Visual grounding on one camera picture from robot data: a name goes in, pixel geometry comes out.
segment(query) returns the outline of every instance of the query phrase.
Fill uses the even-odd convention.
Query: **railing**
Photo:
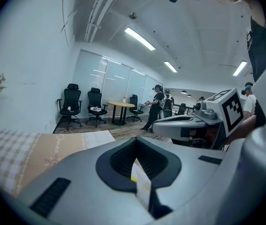
[[[173,105],[173,107],[172,107],[172,116],[175,116],[175,114],[178,113],[179,107],[180,107],[180,105],[178,105],[178,104],[174,104]],[[193,112],[193,108],[192,107],[186,107],[184,115],[189,115],[192,112]]]

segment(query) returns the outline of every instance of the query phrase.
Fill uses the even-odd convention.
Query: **ceiling pipe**
[[[107,13],[111,3],[113,2],[114,0],[107,0],[103,10],[101,11],[100,15],[99,15],[99,18],[96,22],[96,27],[94,28],[94,31],[92,33],[92,36],[91,36],[91,39],[90,39],[90,43],[93,42],[94,38],[95,38],[95,35],[96,35],[96,31],[98,30],[98,26],[100,26],[100,23],[102,21],[102,19],[104,18],[105,14]]]
[[[87,28],[86,28],[86,31],[85,31],[84,41],[86,41],[87,33],[88,33],[88,30],[89,30],[89,27],[90,27],[90,22],[91,22],[91,19],[93,17],[93,14],[94,14],[94,11],[95,11],[95,8],[96,8],[96,5],[97,5],[98,1],[99,0],[95,0],[94,5],[92,6],[91,12],[89,14],[89,18],[88,18],[88,22],[87,22]]]
[[[100,7],[101,7],[103,2],[104,2],[104,0],[98,0],[98,3],[96,4],[94,13],[93,13],[93,15],[91,17],[91,20],[87,24],[88,28],[87,28],[87,33],[86,33],[86,39],[84,40],[85,42],[88,42],[88,40],[89,40],[89,35],[90,35],[90,32],[91,32],[91,28],[92,28],[91,24],[93,24],[95,22],[96,15],[97,15],[97,13],[98,13],[98,11],[99,11],[99,9],[100,9]]]

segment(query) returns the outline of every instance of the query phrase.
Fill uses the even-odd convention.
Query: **ceiling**
[[[86,24],[95,0],[81,1],[85,6],[78,9],[73,24],[76,41],[85,40]],[[99,13],[107,1],[104,0]],[[134,57],[145,66],[161,72],[166,79],[190,78],[200,73],[207,82],[236,83],[232,74],[242,60],[248,61],[248,64],[239,77],[246,77],[245,80],[252,78],[246,47],[250,13],[245,4],[212,0],[111,2],[100,24],[97,24],[100,29],[97,29],[92,42]],[[135,20],[128,17],[133,12],[137,15]],[[156,49],[150,51],[126,34],[127,27],[142,35]],[[164,65],[166,60],[178,71],[176,74]]]
[[[199,90],[186,90],[186,89],[176,89],[176,88],[167,88],[170,90],[170,94],[172,96],[179,96],[179,97],[187,97],[187,95],[191,95],[194,99],[199,99],[200,97],[204,97],[205,99],[212,97],[215,93],[213,92],[205,92]],[[187,94],[182,94],[181,91],[186,90]]]

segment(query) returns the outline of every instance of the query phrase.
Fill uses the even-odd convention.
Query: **wooden floor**
[[[61,123],[59,126],[57,126],[57,129],[55,131],[56,134],[59,133],[87,133],[87,132],[96,132],[96,131],[105,131],[108,130],[113,138],[115,140],[121,140],[125,138],[131,138],[131,137],[150,137],[153,139],[157,139],[160,141],[165,141],[167,143],[172,143],[171,139],[169,138],[163,138],[160,136],[157,136],[156,134],[153,134],[151,132],[141,132],[139,129],[144,127],[145,124],[148,121],[148,116],[142,116],[141,117],[142,122],[135,120],[135,122],[132,122],[132,119],[126,119],[126,125],[124,126],[117,126],[112,124],[111,118],[104,119],[106,120],[106,124],[104,122],[98,122],[98,127],[95,127],[96,122],[90,121],[88,124],[85,124],[85,121],[87,119],[81,119],[80,122],[82,123],[82,127],[79,126],[79,124],[71,123],[69,126],[69,130],[67,129],[67,122]]]

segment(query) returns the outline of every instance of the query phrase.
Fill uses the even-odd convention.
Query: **office chair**
[[[180,107],[179,107],[179,111],[178,113],[176,113],[176,115],[184,115],[186,110],[186,104],[185,103],[181,103]]]
[[[131,113],[133,113],[134,116],[128,117],[127,119],[133,118],[133,122],[134,122],[135,119],[138,119],[138,120],[140,120],[140,122],[142,122],[140,117],[138,116],[138,114],[143,114],[143,111],[141,110],[142,109],[141,106],[140,106],[139,110],[137,110],[137,102],[138,102],[137,95],[132,94],[132,97],[130,98],[130,103],[135,105],[135,107],[130,108],[129,111]]]
[[[88,92],[87,95],[88,95],[88,99],[89,99],[88,112],[91,113],[92,115],[95,115],[96,117],[95,118],[90,117],[89,120],[87,120],[85,122],[85,124],[87,124],[91,120],[96,120],[96,127],[97,127],[98,121],[103,121],[104,123],[106,123],[106,121],[101,119],[100,116],[107,113],[106,107],[108,105],[103,104],[104,109],[102,109],[100,112],[96,112],[96,111],[93,111],[90,109],[91,107],[101,108],[102,94],[101,94],[100,90],[98,88],[91,88],[90,92]]]
[[[68,121],[67,130],[69,127],[69,124],[71,122],[77,123],[82,127],[82,124],[80,123],[80,120],[76,117],[81,112],[81,103],[82,101],[79,100],[81,95],[81,91],[79,90],[79,87],[77,84],[70,83],[67,87],[67,89],[64,89],[64,104],[63,108],[61,108],[61,100],[57,99],[59,102],[59,109],[60,114],[62,115],[62,118],[58,122],[60,124],[61,122]]]

